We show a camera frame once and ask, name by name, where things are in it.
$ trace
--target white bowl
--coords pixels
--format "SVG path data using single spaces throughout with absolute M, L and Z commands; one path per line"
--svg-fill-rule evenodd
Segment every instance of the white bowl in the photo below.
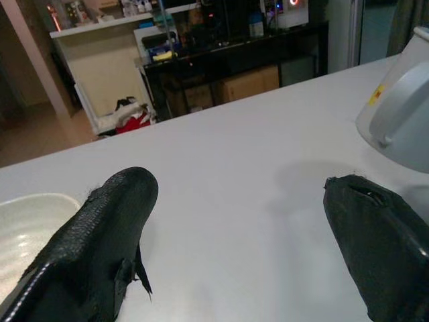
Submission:
M 0 303 L 52 235 L 79 208 L 76 200 L 57 193 L 0 203 Z

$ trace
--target yellow label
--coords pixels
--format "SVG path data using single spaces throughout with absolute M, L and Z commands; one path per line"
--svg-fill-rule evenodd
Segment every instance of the yellow label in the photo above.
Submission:
M 376 104 L 376 102 L 378 102 L 382 92 L 384 92 L 385 88 L 386 88 L 386 86 L 384 86 L 384 85 L 378 86 L 377 89 L 375 90 L 375 92 L 373 93 L 373 96 L 371 96 L 371 98 L 369 99 L 368 104 L 371 106 Z

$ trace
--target kettle handle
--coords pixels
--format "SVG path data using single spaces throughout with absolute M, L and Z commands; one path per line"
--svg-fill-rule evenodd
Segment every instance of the kettle handle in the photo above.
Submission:
M 403 75 L 382 100 L 369 124 L 369 132 L 382 145 L 392 143 L 395 132 L 429 96 L 429 62 Z

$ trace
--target wooden floor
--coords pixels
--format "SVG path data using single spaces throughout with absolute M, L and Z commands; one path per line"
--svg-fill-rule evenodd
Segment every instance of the wooden floor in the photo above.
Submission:
M 97 139 L 83 110 L 67 123 L 60 122 L 50 104 L 28 107 L 25 115 L 0 128 L 0 167 L 73 148 Z

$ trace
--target white tabletop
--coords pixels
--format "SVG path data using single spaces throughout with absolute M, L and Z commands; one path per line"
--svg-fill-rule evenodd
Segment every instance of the white tabletop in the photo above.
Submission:
M 154 295 L 150 303 L 132 283 L 119 321 L 369 321 L 322 197 L 327 177 L 355 173 L 417 211 L 428 206 L 419 196 L 429 176 L 355 129 L 392 62 L 3 168 L 0 201 L 42 192 L 84 201 L 116 171 L 143 166 L 160 186 L 141 240 Z

